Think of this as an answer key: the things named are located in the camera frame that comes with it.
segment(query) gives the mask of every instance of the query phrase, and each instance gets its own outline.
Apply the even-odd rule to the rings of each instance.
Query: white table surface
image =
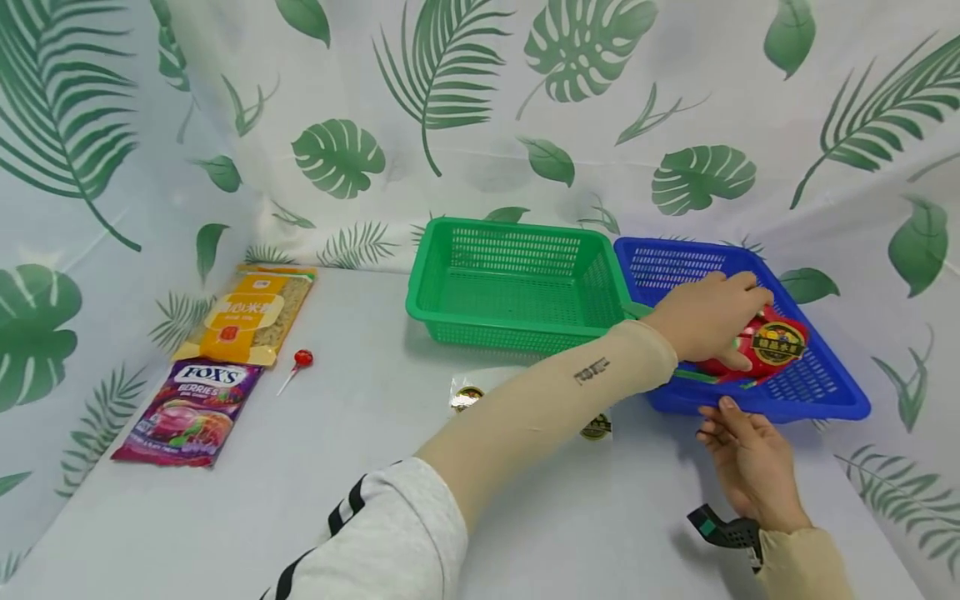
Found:
[[[324,271],[216,468],[108,452],[0,597],[259,598],[360,475],[449,418],[454,373],[518,364],[434,344],[407,318],[406,291],[406,276]],[[316,364],[277,398],[298,348]],[[762,597],[742,552],[707,545],[686,522],[705,500],[732,516],[696,419],[635,397],[612,421],[612,439],[578,437],[501,495],[471,541],[461,598]],[[806,508],[836,538],[858,596],[921,598],[813,427],[784,431]]]

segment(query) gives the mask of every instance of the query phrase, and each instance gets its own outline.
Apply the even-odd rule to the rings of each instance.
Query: lollipop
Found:
[[[277,396],[283,394],[283,391],[287,389],[287,384],[290,383],[290,380],[294,378],[294,375],[297,374],[297,371],[303,369],[304,367],[309,367],[313,364],[313,352],[310,350],[297,350],[297,353],[294,354],[294,368],[290,370],[290,374],[287,375],[287,380],[283,382],[283,385],[280,386],[280,391],[276,393]]]

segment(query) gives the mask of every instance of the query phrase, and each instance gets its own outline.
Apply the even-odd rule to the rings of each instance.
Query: round sticker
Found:
[[[460,391],[457,392],[456,397],[450,401],[450,405],[453,406],[453,410],[462,413],[472,406],[473,402],[476,402],[482,397],[483,390],[474,388],[473,386],[466,386],[466,388],[461,388]]]
[[[804,355],[806,338],[792,325],[771,321],[756,331],[750,347],[760,361],[780,367]]]
[[[580,430],[580,435],[592,442],[596,442],[609,436],[612,431],[613,426],[610,420],[607,419],[607,416],[597,415],[596,419],[592,420],[589,425]]]

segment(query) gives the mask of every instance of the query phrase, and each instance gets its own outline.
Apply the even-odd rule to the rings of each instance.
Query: basket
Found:
[[[629,297],[600,233],[438,218],[420,240],[407,313],[438,342],[555,354],[623,321]]]
[[[647,394],[657,410],[696,415],[699,406],[715,406],[720,396],[730,395],[744,411],[761,413],[772,422],[861,420],[870,414],[866,395],[755,253],[736,246],[632,237],[621,237],[614,248],[634,302],[654,306],[675,285],[698,280],[711,271],[728,276],[752,271],[760,285],[773,291],[777,312],[809,329],[804,357],[762,384],[745,389],[743,382],[713,384],[675,376]],[[687,363],[681,369],[696,372]]]

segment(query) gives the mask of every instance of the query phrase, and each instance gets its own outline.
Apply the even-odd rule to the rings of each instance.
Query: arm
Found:
[[[417,456],[440,474],[472,529],[514,476],[619,400],[666,383],[678,358],[717,356],[732,368],[749,369],[731,340],[772,302],[750,273],[730,279],[711,273],[680,285],[641,322],[618,324],[599,340],[551,356],[493,390]],[[597,373],[579,378],[584,370]]]
[[[713,456],[733,509],[760,524],[763,568],[757,579],[771,600],[851,600],[843,557],[830,534],[815,529],[800,500],[793,450],[761,415],[732,398],[704,407],[697,439]]]
[[[468,531],[500,489],[618,400],[714,355],[772,301],[756,278],[710,274],[678,286],[642,323],[543,360],[458,415],[413,459],[368,475],[327,520],[320,544],[269,600],[440,600],[456,591]]]

